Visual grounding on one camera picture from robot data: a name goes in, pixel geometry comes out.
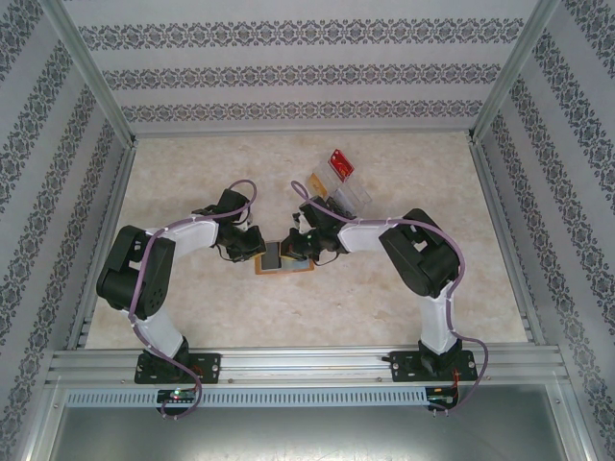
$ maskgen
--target clear container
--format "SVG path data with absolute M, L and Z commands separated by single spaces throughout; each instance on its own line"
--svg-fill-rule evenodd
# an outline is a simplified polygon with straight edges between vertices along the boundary
M 312 194 L 333 201 L 331 205 L 347 217 L 360 216 L 365 206 L 372 201 L 355 173 L 342 182 L 327 159 L 314 168 L 307 186 Z

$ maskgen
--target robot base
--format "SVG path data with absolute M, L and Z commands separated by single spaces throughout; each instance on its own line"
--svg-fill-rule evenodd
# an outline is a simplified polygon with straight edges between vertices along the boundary
M 220 377 L 219 353 L 189 353 L 187 341 L 174 359 L 196 373 L 203 384 L 217 384 Z M 166 360 L 149 352 L 142 353 L 136 362 L 136 384 L 193 384 L 194 378 Z
M 461 341 L 447 352 L 436 355 L 419 342 L 417 351 L 393 351 L 382 360 L 390 362 L 393 382 L 454 380 L 475 381 L 478 377 L 474 355 L 461 349 Z

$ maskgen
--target damask pattern wall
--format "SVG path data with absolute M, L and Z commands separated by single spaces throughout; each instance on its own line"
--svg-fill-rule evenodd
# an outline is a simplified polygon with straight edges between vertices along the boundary
M 0 2 L 0 460 L 69 334 L 125 151 L 34 0 Z
M 559 4 L 482 141 L 599 459 L 615 459 L 614 5 Z
M 64 4 L 137 134 L 468 129 L 536 0 Z

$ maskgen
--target beige floor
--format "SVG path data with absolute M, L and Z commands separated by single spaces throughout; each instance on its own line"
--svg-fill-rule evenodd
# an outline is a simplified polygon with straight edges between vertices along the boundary
M 231 182 L 258 185 L 255 221 L 282 239 L 319 160 L 341 149 L 373 198 L 362 217 L 423 208 L 456 239 L 468 270 L 455 298 L 457 329 L 488 342 L 526 341 L 502 255 L 462 133 L 304 134 L 139 142 L 119 226 L 159 227 L 216 203 Z M 249 195 L 249 188 L 239 189 Z M 166 306 L 193 347 L 395 345 L 420 336 L 416 297 L 385 253 L 342 255 L 311 273 L 256 276 L 204 249 L 173 267 Z M 86 346 L 138 348 L 127 320 L 99 300 Z

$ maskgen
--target metal corner post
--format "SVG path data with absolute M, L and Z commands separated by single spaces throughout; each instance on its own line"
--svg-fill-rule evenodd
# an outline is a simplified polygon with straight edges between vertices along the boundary
M 545 388 L 568 459 L 598 461 L 572 384 L 554 382 Z
M 89 53 L 86 43 L 66 11 L 62 0 L 40 0 L 40 5 L 94 94 L 96 101 L 111 122 L 113 129 L 122 140 L 123 145 L 131 145 L 135 135 L 131 131 L 122 109 L 113 98 L 103 74 Z
M 531 49 L 545 29 L 558 4 L 559 0 L 538 0 L 536 3 L 526 23 L 526 27 L 521 32 L 510 56 L 506 60 L 502 72 L 500 72 L 496 83 L 494 83 L 493 88 L 491 88 L 487 99 L 482 105 L 477 121 L 474 127 L 472 127 L 474 139 L 482 139 L 489 129 L 489 125 L 491 125 L 491 122 L 498 113 L 506 94 L 508 94 L 508 91 L 517 79 L 523 65 L 531 54 Z
M 70 338 L 67 344 L 67 348 L 70 350 L 77 349 L 84 320 L 87 316 L 93 314 L 94 307 L 96 306 L 96 299 L 98 298 L 96 295 L 96 279 L 98 279 L 98 274 L 103 270 L 105 258 L 107 257 L 107 253 L 111 248 L 115 236 L 115 226 L 117 226 L 119 212 L 122 208 L 124 195 L 126 194 L 126 187 L 128 186 L 128 179 L 131 176 L 133 162 L 135 161 L 136 145 L 137 141 L 134 143 L 131 142 L 129 146 L 126 147 L 126 152 L 121 159 L 122 164 L 119 169 L 115 188 L 111 193 L 111 203 L 107 211 L 107 216 L 105 217 L 100 242 L 94 251 L 94 258 L 92 259 L 91 269 L 87 276 L 82 303 L 79 306 L 75 324 L 70 332 Z

